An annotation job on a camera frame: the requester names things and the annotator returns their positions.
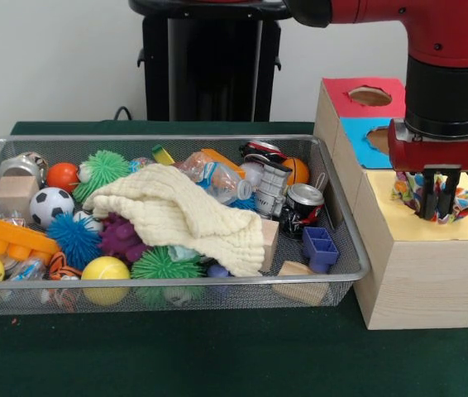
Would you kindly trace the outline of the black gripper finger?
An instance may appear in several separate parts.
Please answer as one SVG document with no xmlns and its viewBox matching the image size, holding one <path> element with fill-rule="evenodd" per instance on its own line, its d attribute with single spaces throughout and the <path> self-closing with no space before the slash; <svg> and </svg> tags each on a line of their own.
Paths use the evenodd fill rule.
<svg viewBox="0 0 468 397">
<path fill-rule="evenodd" d="M 461 172 L 446 171 L 444 175 L 445 182 L 438 195 L 438 222 L 446 221 L 452 214 Z"/>
<path fill-rule="evenodd" d="M 423 194 L 421 198 L 419 217 L 432 219 L 436 212 L 437 198 L 435 195 L 435 171 L 423 171 Z"/>
</svg>

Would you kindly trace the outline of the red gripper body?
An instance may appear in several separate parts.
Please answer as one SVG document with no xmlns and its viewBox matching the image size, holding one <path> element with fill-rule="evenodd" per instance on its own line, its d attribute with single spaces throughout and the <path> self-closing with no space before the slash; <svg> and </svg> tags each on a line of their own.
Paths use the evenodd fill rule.
<svg viewBox="0 0 468 397">
<path fill-rule="evenodd" d="M 395 118 L 389 124 L 388 145 L 389 160 L 396 171 L 468 171 L 468 139 L 446 141 L 415 134 L 402 118 Z"/>
</svg>

